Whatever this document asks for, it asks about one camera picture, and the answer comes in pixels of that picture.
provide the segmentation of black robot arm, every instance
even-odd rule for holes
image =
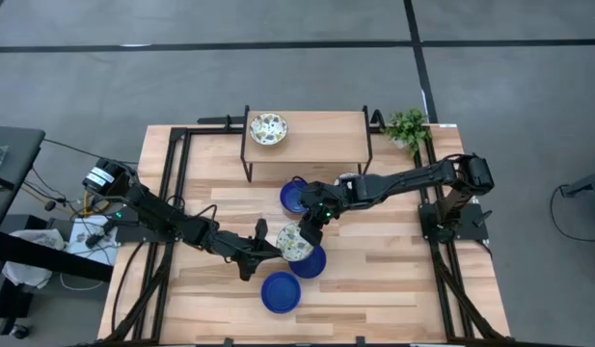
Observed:
[[[309,183],[301,193],[306,208],[299,227],[310,244],[318,246],[323,226],[348,210],[367,209],[392,195],[435,185],[447,185],[451,193],[436,202],[436,225],[451,233],[457,227],[459,212],[473,196],[494,188],[488,164],[476,155],[450,155],[428,167],[390,175],[365,174],[341,178],[339,185],[318,181]]]
[[[282,256],[280,250],[265,241],[267,223],[264,219],[258,220],[254,238],[220,230],[220,224],[213,219],[188,216],[182,209],[158,198],[139,182],[131,168],[120,162],[98,160],[83,185],[101,200],[127,205],[136,212],[141,226],[200,251],[235,261],[242,280],[249,280],[261,261]]]

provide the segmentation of green plant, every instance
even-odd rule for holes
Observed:
[[[385,130],[393,140],[400,140],[411,149],[411,156],[419,150],[419,143],[432,138],[430,131],[421,125],[425,123],[425,115],[419,109],[410,109],[404,113],[392,113],[392,126]]]

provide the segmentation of blue plate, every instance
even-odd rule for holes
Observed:
[[[325,270],[325,265],[327,265],[327,255],[320,246],[316,246],[307,258],[288,262],[290,270],[303,279],[313,279],[320,275]]]
[[[262,284],[260,298],[267,309],[274,313],[287,313],[299,304],[299,282],[286,272],[271,274]]]
[[[280,191],[280,202],[285,209],[292,213],[304,213],[306,208],[301,205],[299,199],[301,198],[301,191],[307,185],[302,180],[292,180],[282,187]]]

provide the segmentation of gray carpet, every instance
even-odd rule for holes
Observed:
[[[423,40],[595,38],[595,1],[415,1]],[[0,45],[407,40],[401,1],[6,0]],[[556,233],[555,186],[595,171],[595,47],[428,48],[440,122],[490,162],[497,188],[482,200],[511,332],[529,341],[595,346],[595,244]],[[121,160],[138,159],[149,124],[261,109],[384,114],[421,107],[411,48],[0,54],[0,124]],[[42,145],[37,169],[69,197],[93,158]],[[595,237],[595,203],[558,199],[569,233]],[[46,214],[19,194],[13,213]],[[66,218],[64,214],[52,214]],[[39,296],[26,340],[95,338],[106,289]]]

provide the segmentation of white bag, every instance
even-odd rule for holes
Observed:
[[[66,247],[64,238],[57,229],[20,230],[10,233],[10,236],[20,237],[23,240],[55,250],[63,250]],[[11,261],[6,262],[1,273],[14,283],[14,285],[25,283],[37,288],[44,287],[52,276],[52,271],[50,270]]]

